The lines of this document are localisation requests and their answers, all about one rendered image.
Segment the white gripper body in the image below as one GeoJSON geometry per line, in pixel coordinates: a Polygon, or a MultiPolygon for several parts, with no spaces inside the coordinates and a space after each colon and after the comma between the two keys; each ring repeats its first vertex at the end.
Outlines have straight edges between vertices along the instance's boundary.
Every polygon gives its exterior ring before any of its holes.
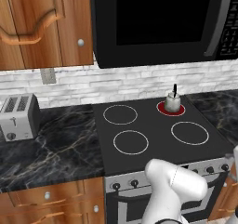
{"type": "Polygon", "coordinates": [[[238,182],[238,145],[233,149],[233,158],[234,158],[234,181],[238,182]]]}

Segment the wooden base cupboard front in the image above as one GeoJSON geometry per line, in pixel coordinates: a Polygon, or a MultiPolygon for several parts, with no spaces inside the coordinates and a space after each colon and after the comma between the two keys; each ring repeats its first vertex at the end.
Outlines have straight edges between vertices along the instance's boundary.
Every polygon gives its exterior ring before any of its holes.
{"type": "Polygon", "coordinates": [[[235,181],[235,178],[236,169],[235,165],[233,165],[208,218],[207,224],[224,224],[234,213],[235,207],[238,205],[238,181],[235,181]]]}

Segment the steel oven door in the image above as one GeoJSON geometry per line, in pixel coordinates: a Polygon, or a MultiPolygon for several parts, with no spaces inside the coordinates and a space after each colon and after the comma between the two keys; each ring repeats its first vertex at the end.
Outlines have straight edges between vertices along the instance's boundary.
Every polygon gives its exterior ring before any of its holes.
{"type": "MultiPolygon", "coordinates": [[[[205,176],[207,182],[213,181],[219,174],[205,176]]],[[[207,190],[205,198],[201,201],[187,202],[181,207],[181,215],[183,215],[189,223],[204,222],[208,220],[211,210],[218,198],[218,194],[225,182],[222,179],[216,186],[207,190]]],[[[152,186],[147,181],[143,171],[123,174],[105,178],[105,194],[106,194],[106,218],[107,224],[141,224],[142,216],[148,204],[148,200],[141,200],[134,203],[117,202],[113,198],[114,195],[121,196],[139,196],[152,192],[152,186]],[[133,188],[130,181],[136,179],[139,185],[133,188]],[[112,188],[113,183],[119,183],[121,188],[116,191],[112,188]]]]}

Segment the black microwave oven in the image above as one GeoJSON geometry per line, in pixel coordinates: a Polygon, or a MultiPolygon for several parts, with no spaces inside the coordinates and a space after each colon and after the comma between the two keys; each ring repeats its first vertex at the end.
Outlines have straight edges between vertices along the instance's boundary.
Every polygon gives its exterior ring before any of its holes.
{"type": "Polygon", "coordinates": [[[238,0],[215,53],[205,52],[221,0],[91,0],[93,51],[101,69],[238,59],[238,0]]]}

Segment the wooden drawer front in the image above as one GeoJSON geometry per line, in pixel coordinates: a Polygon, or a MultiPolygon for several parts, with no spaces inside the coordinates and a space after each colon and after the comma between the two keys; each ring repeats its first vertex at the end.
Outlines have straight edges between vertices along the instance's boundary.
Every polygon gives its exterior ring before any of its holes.
{"type": "Polygon", "coordinates": [[[84,181],[78,180],[21,191],[12,191],[9,197],[15,206],[66,204],[72,198],[85,194],[84,181]],[[50,199],[45,193],[50,192],[50,199]]]}

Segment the wooden base cupboard door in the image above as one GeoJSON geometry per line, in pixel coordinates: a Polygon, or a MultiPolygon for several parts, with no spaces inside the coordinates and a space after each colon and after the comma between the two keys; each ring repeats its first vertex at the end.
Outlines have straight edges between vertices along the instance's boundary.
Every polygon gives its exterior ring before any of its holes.
{"type": "Polygon", "coordinates": [[[0,224],[105,224],[102,200],[66,204],[15,215],[0,216],[0,224]],[[94,205],[99,206],[95,213],[94,205]]]}

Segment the silver two-slot toaster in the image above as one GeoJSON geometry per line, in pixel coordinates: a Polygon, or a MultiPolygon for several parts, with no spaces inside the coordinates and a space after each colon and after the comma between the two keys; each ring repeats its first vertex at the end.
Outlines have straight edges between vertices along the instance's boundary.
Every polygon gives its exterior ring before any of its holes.
{"type": "Polygon", "coordinates": [[[6,142],[35,138],[41,112],[35,94],[8,96],[0,110],[0,127],[6,142]]]}

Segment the grey wall socket plate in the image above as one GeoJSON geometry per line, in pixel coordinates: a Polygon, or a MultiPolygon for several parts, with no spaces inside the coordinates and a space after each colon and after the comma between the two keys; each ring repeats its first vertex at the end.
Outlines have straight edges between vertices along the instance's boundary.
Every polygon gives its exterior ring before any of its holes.
{"type": "Polygon", "coordinates": [[[56,83],[56,74],[53,68],[41,69],[40,73],[41,73],[41,78],[44,85],[56,83]]]}

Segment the wooden wall cupboard door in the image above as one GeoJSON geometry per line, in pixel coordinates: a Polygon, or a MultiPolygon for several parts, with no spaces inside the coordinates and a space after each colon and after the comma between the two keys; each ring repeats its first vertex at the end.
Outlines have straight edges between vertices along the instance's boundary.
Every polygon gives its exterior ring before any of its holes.
{"type": "Polygon", "coordinates": [[[90,0],[0,0],[0,71],[92,63],[90,0]]]}

